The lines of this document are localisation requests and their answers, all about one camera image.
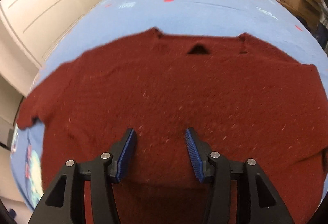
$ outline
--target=mattress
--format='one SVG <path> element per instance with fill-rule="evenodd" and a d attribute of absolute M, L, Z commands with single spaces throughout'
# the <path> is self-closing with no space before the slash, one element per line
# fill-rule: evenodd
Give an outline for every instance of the mattress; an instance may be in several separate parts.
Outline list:
<path fill-rule="evenodd" d="M 328 58 L 309 31 L 275 0 L 103 0 L 58 43 L 35 85 L 60 64 L 117 38 L 158 27 L 168 34 L 238 36 L 247 32 L 302 64 L 316 65 L 328 94 Z M 40 160 L 44 125 L 14 131 L 11 168 L 27 206 L 33 210 L 43 189 Z M 325 194 L 328 180 L 324 186 Z"/>

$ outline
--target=sweater sleeve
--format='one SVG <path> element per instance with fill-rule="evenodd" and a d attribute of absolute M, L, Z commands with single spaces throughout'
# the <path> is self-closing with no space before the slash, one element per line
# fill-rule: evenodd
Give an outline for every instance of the sweater sleeve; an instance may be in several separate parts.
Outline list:
<path fill-rule="evenodd" d="M 45 122 L 69 86 L 75 67 L 74 62 L 62 64 L 28 95 L 19 110 L 20 129 L 32 126 L 37 119 Z"/>

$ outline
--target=red sweater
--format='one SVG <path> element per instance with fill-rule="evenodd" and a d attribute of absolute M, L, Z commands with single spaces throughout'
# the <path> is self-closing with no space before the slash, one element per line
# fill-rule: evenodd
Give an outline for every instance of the red sweater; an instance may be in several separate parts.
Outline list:
<path fill-rule="evenodd" d="M 209 54 L 188 54 L 196 44 Z M 66 160 L 91 160 L 127 127 L 136 130 L 129 175 L 114 186 L 122 224 L 201 223 L 207 191 L 192 170 L 187 127 L 228 159 L 256 159 L 296 224 L 306 223 L 321 198 L 328 121 L 316 67 L 248 34 L 176 36 L 153 28 L 87 51 L 24 101 L 19 127 L 35 118 L 46 127 L 44 188 Z"/>

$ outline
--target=silver screw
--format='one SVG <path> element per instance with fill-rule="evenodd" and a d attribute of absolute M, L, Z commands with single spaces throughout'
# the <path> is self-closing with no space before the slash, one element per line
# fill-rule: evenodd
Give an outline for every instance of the silver screw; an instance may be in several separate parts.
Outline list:
<path fill-rule="evenodd" d="M 256 161 L 250 158 L 249 160 L 247 160 L 247 163 L 250 164 L 251 166 L 254 166 L 256 164 Z"/>
<path fill-rule="evenodd" d="M 74 160 L 67 160 L 66 161 L 66 166 L 67 167 L 71 167 L 71 166 L 73 166 L 74 165 Z"/>
<path fill-rule="evenodd" d="M 219 152 L 211 152 L 211 157 L 218 158 L 218 157 L 220 157 L 220 153 Z"/>
<path fill-rule="evenodd" d="M 106 159 L 109 158 L 109 157 L 110 157 L 110 153 L 104 152 L 104 153 L 101 154 L 101 158 L 102 158 L 103 160 L 106 160 Z"/>

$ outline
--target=red oval print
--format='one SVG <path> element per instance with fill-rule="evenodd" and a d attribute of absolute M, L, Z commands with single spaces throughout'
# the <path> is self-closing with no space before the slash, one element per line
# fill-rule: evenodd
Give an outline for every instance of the red oval print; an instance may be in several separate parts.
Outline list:
<path fill-rule="evenodd" d="M 164 0 L 164 2 L 172 2 L 172 1 L 175 1 L 175 0 Z"/>
<path fill-rule="evenodd" d="M 299 29 L 300 31 L 303 31 L 301 28 L 299 28 L 297 25 L 295 25 L 295 27 L 297 28 L 297 29 Z"/>

